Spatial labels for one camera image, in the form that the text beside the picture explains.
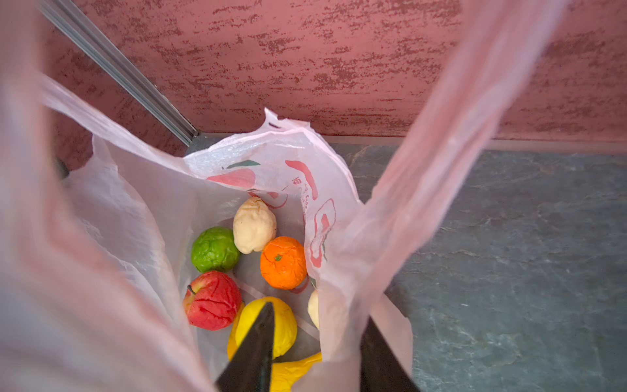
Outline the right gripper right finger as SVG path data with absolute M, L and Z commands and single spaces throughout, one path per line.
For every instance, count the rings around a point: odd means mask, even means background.
M 362 335 L 361 392 L 420 392 L 370 318 Z

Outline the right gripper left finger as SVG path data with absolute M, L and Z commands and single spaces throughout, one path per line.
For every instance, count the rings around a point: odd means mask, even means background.
M 233 359 L 217 379 L 219 391 L 270 391 L 274 328 L 274 306 L 265 303 Z

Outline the yellow fake lemon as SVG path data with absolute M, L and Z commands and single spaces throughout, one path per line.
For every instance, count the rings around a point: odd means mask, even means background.
M 275 316 L 273 359 L 283 356 L 294 346 L 297 340 L 297 321 L 292 309 L 277 297 L 263 297 L 240 307 L 227 345 L 229 360 L 233 359 L 257 316 L 268 303 L 273 305 Z

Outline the pink plastic shopping bag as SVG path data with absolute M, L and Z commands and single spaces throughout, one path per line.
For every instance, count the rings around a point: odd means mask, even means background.
M 465 1 L 463 36 L 372 197 L 307 123 L 178 158 L 41 74 L 33 1 L 1 4 L 1 388 L 218 391 L 182 304 L 193 230 L 250 191 L 305 224 L 323 359 L 298 391 L 360 391 L 372 318 L 411 377 L 384 292 L 438 230 L 527 84 L 564 1 Z

